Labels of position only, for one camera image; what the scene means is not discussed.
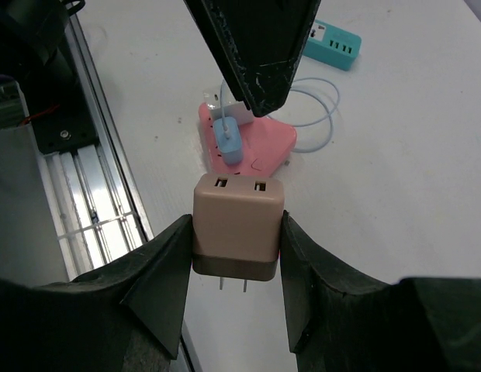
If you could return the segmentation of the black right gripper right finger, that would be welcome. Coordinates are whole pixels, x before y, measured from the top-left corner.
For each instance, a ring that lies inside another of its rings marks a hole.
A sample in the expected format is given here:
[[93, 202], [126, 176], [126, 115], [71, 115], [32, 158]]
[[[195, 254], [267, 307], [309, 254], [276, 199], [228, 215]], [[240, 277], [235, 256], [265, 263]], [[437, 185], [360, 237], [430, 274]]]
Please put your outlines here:
[[381, 282], [282, 219], [289, 349], [301, 371], [481, 371], [481, 278]]

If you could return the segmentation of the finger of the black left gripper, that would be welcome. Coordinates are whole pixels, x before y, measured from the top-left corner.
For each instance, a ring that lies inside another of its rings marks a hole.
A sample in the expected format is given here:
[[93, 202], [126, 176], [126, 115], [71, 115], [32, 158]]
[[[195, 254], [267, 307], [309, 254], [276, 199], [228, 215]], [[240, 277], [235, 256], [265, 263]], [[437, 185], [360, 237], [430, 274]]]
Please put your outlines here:
[[234, 97], [256, 117], [280, 109], [320, 2], [188, 0], [185, 5]]

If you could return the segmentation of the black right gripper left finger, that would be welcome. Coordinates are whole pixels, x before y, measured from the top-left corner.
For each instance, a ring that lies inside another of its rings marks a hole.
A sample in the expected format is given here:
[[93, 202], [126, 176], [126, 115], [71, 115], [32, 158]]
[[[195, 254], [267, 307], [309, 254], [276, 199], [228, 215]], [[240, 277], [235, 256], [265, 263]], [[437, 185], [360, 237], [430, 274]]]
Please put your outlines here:
[[0, 371], [167, 371], [179, 355], [192, 217], [67, 283], [0, 278]]

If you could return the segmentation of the white charger plug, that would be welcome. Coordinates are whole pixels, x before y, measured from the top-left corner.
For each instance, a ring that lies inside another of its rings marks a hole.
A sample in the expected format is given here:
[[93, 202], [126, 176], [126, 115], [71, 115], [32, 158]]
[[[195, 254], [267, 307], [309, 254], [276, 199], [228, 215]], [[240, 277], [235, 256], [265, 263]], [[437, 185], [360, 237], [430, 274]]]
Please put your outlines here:
[[237, 101], [227, 86], [223, 88], [223, 104], [220, 104], [220, 89], [221, 86], [217, 85], [203, 91], [204, 103], [212, 120], [220, 119], [223, 109], [225, 116], [235, 118], [239, 126], [254, 121], [252, 111]]

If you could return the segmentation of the pink triangular power strip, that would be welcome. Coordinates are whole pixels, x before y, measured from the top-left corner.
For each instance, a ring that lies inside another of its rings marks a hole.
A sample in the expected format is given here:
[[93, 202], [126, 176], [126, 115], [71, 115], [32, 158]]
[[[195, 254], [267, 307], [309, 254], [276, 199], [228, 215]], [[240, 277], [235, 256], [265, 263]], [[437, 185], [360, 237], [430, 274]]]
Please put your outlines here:
[[229, 166], [216, 148], [213, 120], [205, 103], [199, 106], [199, 127], [209, 171], [217, 174], [270, 177], [287, 160], [297, 140], [296, 129], [291, 125], [268, 117], [256, 118], [240, 126], [244, 157], [240, 163]]

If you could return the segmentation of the blue charger plug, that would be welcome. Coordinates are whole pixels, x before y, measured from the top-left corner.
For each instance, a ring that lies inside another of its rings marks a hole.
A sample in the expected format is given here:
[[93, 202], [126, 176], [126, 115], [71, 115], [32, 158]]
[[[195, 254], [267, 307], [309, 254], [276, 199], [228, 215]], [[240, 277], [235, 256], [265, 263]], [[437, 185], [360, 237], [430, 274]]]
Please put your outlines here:
[[226, 116], [224, 120], [221, 118], [215, 120], [213, 133], [223, 162], [229, 166], [240, 163], [244, 153], [237, 120], [232, 116]]

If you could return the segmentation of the brown charger plug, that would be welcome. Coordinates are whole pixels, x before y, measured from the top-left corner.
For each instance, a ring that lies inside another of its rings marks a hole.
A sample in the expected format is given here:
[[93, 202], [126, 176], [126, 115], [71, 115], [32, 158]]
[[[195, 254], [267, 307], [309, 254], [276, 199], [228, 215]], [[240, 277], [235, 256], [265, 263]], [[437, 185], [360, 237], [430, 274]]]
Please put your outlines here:
[[272, 280], [284, 210], [277, 179], [204, 174], [193, 192], [192, 269], [246, 282]]

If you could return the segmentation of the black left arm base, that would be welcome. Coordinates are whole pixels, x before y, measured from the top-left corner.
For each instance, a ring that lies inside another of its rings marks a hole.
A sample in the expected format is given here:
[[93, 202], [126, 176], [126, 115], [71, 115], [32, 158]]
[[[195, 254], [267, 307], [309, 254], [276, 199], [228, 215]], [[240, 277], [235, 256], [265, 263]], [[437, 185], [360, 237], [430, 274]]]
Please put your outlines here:
[[83, 1], [0, 1], [0, 77], [26, 99], [22, 124], [33, 127], [43, 154], [98, 142], [66, 28]]

